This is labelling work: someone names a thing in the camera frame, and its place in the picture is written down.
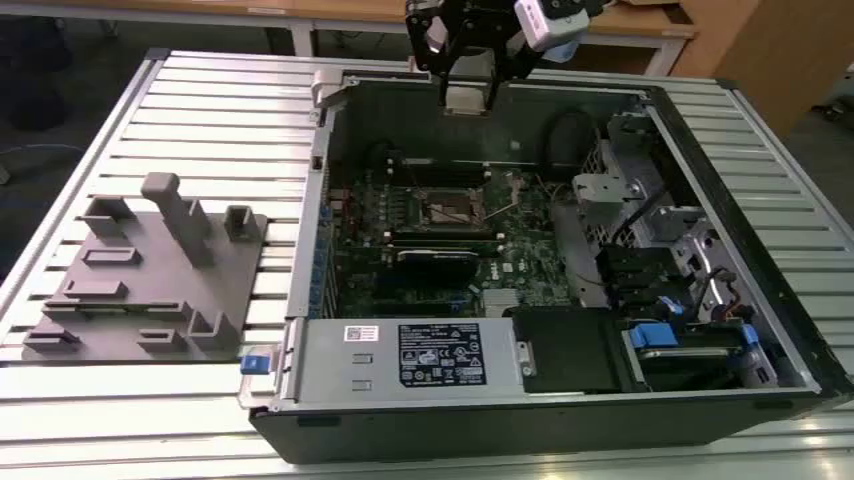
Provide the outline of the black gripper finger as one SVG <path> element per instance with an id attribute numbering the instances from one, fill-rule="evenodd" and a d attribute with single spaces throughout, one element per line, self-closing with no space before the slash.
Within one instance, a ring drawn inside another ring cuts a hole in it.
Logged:
<path id="1" fill-rule="evenodd" d="M 406 27 L 419 71 L 428 72 L 446 106 L 450 73 L 459 58 L 458 15 L 444 8 L 407 8 Z"/>
<path id="2" fill-rule="evenodd" d="M 535 67 L 535 51 L 528 45 L 523 45 L 512 55 L 507 53 L 506 47 L 494 49 L 492 52 L 491 80 L 484 101 L 487 111 L 492 110 L 500 86 L 510 81 L 526 79 Z"/>

